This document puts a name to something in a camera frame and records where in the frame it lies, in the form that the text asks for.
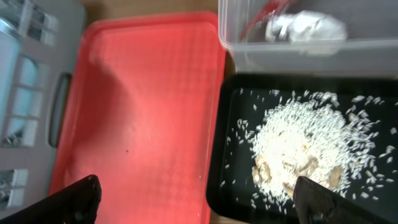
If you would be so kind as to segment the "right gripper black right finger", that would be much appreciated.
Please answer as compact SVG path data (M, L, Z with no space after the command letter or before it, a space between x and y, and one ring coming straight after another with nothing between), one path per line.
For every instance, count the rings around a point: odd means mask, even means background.
M304 176L297 178L293 200L300 224L389 223Z

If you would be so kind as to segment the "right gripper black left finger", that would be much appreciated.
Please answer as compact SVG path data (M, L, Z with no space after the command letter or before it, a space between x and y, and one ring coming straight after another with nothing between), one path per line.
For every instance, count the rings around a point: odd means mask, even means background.
M94 224L101 186L89 175L57 193L1 220L1 224Z

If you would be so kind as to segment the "white tissue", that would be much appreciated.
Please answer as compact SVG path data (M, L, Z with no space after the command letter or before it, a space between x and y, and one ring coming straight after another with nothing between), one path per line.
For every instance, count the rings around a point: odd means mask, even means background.
M315 11L273 16L266 25L268 42L343 41L348 38L344 22Z

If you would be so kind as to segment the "red foil wrapper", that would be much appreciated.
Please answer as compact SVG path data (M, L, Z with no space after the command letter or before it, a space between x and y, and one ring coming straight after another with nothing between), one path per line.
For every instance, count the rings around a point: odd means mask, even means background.
M296 0L268 0L264 7L257 13L256 16L254 16L254 18L242 31L240 40L243 40L258 22L268 21L272 16L283 13L294 2L296 2Z

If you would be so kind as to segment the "light blue plate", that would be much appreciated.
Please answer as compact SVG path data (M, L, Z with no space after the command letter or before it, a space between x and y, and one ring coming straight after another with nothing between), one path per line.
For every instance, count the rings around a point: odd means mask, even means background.
M22 131L27 116L33 116L31 106L37 80L38 65L29 57L21 56L21 41L17 29L1 19L1 127L11 119L8 135Z

